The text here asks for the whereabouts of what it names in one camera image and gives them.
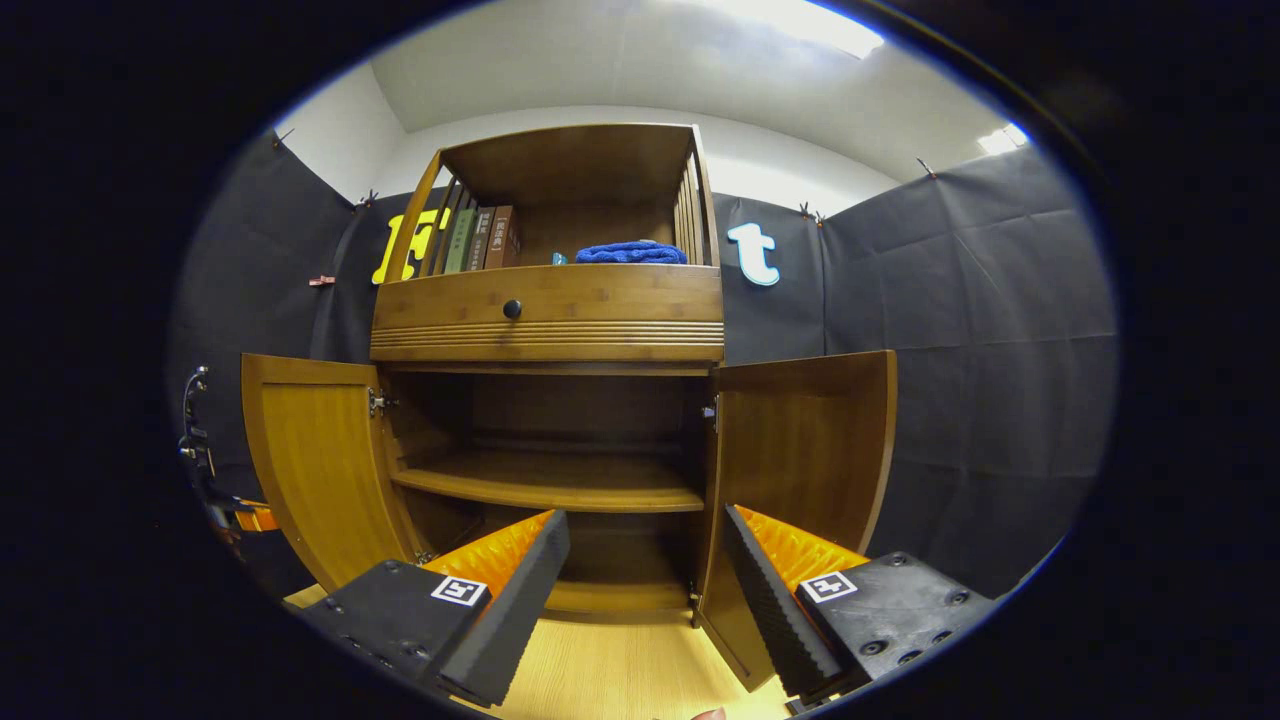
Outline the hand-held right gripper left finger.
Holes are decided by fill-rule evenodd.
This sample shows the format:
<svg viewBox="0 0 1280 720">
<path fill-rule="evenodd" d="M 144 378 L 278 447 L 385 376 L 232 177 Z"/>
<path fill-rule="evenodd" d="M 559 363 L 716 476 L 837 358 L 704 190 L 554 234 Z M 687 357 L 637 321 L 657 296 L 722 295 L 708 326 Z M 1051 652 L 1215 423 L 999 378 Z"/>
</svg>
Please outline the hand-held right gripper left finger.
<svg viewBox="0 0 1280 720">
<path fill-rule="evenodd" d="M 300 619 L 388 676 L 489 708 L 506 701 L 568 552 L 567 514 L 553 509 L 425 564 L 380 561 Z"/>
</svg>

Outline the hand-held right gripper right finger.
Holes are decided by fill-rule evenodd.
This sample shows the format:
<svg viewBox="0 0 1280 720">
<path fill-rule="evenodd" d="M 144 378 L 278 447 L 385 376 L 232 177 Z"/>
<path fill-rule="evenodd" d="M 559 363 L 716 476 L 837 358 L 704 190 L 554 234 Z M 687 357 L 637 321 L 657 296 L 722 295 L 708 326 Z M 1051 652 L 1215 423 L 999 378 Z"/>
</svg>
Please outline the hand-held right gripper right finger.
<svg viewBox="0 0 1280 720">
<path fill-rule="evenodd" d="M 869 559 L 742 505 L 730 557 L 783 689 L 824 701 L 975 628 L 996 602 L 905 552 Z"/>
</svg>

